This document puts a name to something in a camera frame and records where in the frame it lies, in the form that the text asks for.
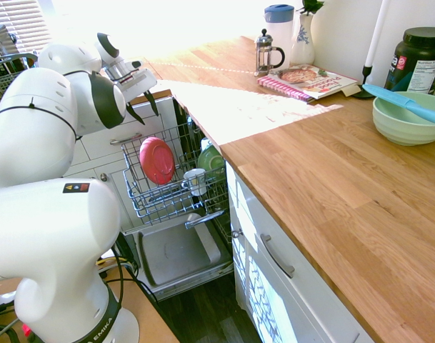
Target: white candle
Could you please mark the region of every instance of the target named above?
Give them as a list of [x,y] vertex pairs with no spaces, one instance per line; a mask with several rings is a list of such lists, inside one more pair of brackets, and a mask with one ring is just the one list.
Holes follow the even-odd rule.
[[390,0],[382,0],[376,26],[374,27],[373,38],[371,38],[371,44],[369,45],[368,56],[366,56],[365,66],[373,66],[374,55],[376,53],[377,44],[379,43],[379,37],[381,36],[382,26],[384,25],[389,3]]

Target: dishwasher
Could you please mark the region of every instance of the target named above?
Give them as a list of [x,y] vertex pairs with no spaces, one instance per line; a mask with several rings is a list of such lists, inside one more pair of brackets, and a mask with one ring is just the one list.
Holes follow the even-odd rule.
[[[127,193],[142,220],[140,227],[123,235],[139,265],[137,279],[158,300],[233,272],[225,166],[204,173],[203,195],[182,186],[184,173],[197,168],[204,135],[174,105],[177,121],[183,124],[122,144]],[[168,184],[153,183],[141,168],[140,147],[153,136],[165,141],[174,155],[175,172]]]

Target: black jar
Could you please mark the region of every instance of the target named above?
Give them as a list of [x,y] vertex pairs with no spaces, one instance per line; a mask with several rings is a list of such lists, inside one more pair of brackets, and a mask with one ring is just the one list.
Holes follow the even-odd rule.
[[384,87],[392,91],[434,92],[435,27],[415,27],[404,32]]

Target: red plate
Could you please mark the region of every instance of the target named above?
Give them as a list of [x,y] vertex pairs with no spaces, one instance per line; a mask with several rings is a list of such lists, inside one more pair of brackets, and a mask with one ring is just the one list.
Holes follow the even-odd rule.
[[166,184],[174,175],[174,155],[168,144],[157,137],[149,137],[139,150],[141,167],[149,180]]

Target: dish drying rack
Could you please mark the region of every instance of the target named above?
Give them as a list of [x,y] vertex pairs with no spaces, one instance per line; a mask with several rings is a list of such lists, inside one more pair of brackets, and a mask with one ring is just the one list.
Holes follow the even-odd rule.
[[[34,66],[34,63],[38,60],[38,56],[30,53],[24,53],[24,54],[11,54],[11,55],[5,55],[0,56],[0,64],[7,64],[9,62],[12,62],[14,60],[20,59],[23,61],[23,67],[25,69],[29,69]],[[0,101],[1,98],[4,95],[4,92],[8,89],[8,87],[11,85],[12,81],[15,80],[15,78],[20,75],[21,71],[13,72],[12,74],[7,74],[0,76]]]
[[[229,196],[225,166],[204,173],[206,193],[203,195],[194,196],[192,190],[183,188],[181,185],[184,173],[198,168],[197,160],[201,153],[200,133],[199,129],[192,129],[188,124],[180,124],[171,129],[165,129],[156,134],[143,136],[122,144],[122,151],[128,167],[124,170],[128,194],[136,214],[143,224],[153,225],[204,208],[206,216],[200,218],[197,223],[191,222],[187,225],[193,227],[195,224],[217,218],[225,212],[228,213]],[[163,139],[173,152],[176,170],[172,180],[167,184],[160,185],[152,182],[141,168],[139,149],[142,142],[149,137]],[[229,233],[222,233],[230,242]]]

